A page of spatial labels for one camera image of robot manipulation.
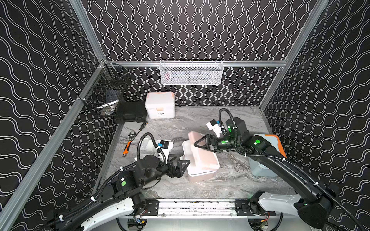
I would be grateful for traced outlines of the white first aid box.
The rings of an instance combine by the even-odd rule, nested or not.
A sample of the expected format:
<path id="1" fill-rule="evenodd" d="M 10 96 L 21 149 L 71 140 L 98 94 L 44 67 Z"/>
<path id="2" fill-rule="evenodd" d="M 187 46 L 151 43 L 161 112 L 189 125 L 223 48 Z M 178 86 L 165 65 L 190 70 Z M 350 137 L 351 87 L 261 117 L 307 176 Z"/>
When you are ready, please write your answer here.
<path id="1" fill-rule="evenodd" d="M 146 95 L 145 108 L 150 119 L 174 118 L 175 96 L 169 92 L 149 92 Z"/>

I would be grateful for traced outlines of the white gauze packet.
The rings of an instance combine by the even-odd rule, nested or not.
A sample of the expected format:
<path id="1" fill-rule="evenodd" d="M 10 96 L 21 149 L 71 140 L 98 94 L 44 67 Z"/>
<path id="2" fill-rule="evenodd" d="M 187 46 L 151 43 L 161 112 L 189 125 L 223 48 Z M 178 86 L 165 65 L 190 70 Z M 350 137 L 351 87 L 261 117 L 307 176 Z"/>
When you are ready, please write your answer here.
<path id="1" fill-rule="evenodd" d="M 156 146 L 153 145 L 152 140 L 149 137 L 145 137 L 141 143 L 140 154 L 141 155 L 152 155 L 155 154 Z"/>

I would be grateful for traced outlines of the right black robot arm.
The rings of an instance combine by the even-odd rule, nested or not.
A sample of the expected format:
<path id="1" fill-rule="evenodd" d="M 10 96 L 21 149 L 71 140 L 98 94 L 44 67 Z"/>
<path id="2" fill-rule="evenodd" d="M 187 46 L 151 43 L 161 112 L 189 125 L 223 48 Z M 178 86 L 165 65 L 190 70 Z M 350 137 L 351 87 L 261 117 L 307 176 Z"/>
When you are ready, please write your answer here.
<path id="1" fill-rule="evenodd" d="M 268 195 L 259 191 L 249 200 L 250 212 L 260 215 L 275 211 L 281 214 L 298 216 L 309 226 L 322 229 L 324 226 L 335 227 L 328 221 L 334 208 L 338 206 L 363 231 L 365 228 L 359 220 L 337 199 L 337 189 L 332 184 L 315 180 L 299 166 L 275 148 L 262 135 L 251 135 L 245 122 L 234 117 L 231 112 L 222 108 L 218 120 L 207 123 L 213 134 L 206 134 L 194 142 L 194 147 L 211 153 L 236 152 L 261 163 L 288 183 L 297 196 Z"/>

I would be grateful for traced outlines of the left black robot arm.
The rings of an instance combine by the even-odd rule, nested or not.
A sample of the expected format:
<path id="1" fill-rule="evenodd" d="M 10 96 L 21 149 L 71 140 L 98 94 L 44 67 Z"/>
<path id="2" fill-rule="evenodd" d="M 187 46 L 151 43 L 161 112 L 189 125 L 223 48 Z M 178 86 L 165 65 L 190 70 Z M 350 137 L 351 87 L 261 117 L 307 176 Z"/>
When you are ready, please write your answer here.
<path id="1" fill-rule="evenodd" d="M 56 213 L 38 229 L 90 231 L 121 216 L 142 214 L 147 207 L 142 191 L 149 189 L 148 184 L 164 175 L 181 178 L 191 163 L 178 157 L 169 159 L 164 153 L 168 145 L 165 140 L 157 142 L 150 132 L 144 133 L 135 162 L 114 172 L 90 198 L 67 212 Z"/>

